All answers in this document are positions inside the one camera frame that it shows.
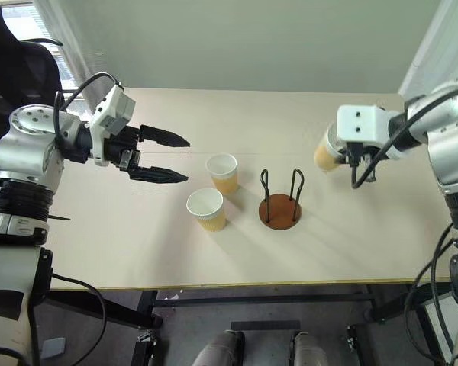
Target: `window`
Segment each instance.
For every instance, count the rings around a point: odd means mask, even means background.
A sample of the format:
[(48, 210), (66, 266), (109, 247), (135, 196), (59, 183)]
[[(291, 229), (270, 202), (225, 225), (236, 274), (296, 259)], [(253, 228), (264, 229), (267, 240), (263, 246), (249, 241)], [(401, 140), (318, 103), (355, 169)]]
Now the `window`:
[[(18, 40), (31, 38), (51, 38), (49, 32), (40, 18), (37, 9), (31, 3), (7, 5), (2, 3), (2, 15), (8, 29)], [(71, 91), (78, 87), (71, 70), (61, 56), (57, 46), (49, 43), (42, 43), (53, 55), (60, 71), (61, 85), (64, 90), (65, 98), (71, 95)], [(80, 94), (69, 106), (68, 111), (78, 114), (82, 120), (89, 120), (92, 116), (85, 99)]]

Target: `brown round base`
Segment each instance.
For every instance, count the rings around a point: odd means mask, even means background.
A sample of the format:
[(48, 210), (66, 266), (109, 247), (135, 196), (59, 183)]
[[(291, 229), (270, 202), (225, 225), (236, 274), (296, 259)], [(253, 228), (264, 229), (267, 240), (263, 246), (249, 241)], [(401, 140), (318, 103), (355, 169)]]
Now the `brown round base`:
[(287, 194), (272, 194), (269, 196), (269, 222), (266, 222), (266, 202), (260, 204), (261, 222), (275, 230), (285, 230), (294, 226), (302, 217), (302, 208), (297, 207), (295, 221), (292, 220), (295, 200), (290, 201)]

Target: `curtain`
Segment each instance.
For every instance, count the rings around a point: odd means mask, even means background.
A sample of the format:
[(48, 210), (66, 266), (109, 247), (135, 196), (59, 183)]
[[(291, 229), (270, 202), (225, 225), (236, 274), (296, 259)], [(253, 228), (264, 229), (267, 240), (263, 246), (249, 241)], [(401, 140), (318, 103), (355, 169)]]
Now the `curtain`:
[[(60, 52), (68, 64), (77, 85), (84, 82), (96, 72), (107, 71), (105, 58), (95, 52), (92, 45), (76, 31), (74, 3), (62, 0), (34, 0), (34, 6), (39, 12), (52, 38), (63, 42)], [(108, 93), (111, 82), (105, 78), (95, 80), (82, 93), (90, 110)]]

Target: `white tabletop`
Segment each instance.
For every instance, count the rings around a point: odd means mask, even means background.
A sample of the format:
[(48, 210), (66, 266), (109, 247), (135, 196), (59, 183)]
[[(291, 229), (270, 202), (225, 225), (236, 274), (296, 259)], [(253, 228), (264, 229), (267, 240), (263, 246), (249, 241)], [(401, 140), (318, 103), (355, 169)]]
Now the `white tabletop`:
[[(354, 191), (350, 169), (324, 174), (314, 150), (341, 104), (401, 110), (398, 95), (128, 89), (136, 101), (131, 126), (147, 124), (185, 137), (190, 148), (139, 144), (144, 166), (189, 176), (154, 185), (107, 168), (66, 162), (45, 245), (58, 274), (98, 288), (235, 284), (411, 281), (430, 260), (450, 222), (423, 146), (402, 161), (381, 162), (377, 182)], [(205, 232), (186, 211), (187, 197), (211, 187), (205, 160), (232, 153), (240, 189), (224, 198), (228, 224)], [(262, 169), (270, 194), (288, 194), (292, 170), (305, 175), (300, 222), (264, 226)], [(447, 277), (446, 253), (438, 276)], [(59, 281), (54, 288), (75, 285)]]

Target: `paper cup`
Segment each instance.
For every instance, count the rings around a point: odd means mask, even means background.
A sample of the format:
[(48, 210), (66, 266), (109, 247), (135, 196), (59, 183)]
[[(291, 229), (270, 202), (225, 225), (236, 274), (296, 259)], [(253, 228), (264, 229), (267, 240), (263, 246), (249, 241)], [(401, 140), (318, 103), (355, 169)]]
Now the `paper cup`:
[(212, 156), (205, 163), (215, 187), (222, 194), (230, 194), (237, 190), (237, 160), (231, 154)]
[(226, 224), (221, 192), (213, 188), (202, 188), (190, 194), (186, 209), (207, 231), (219, 231)]

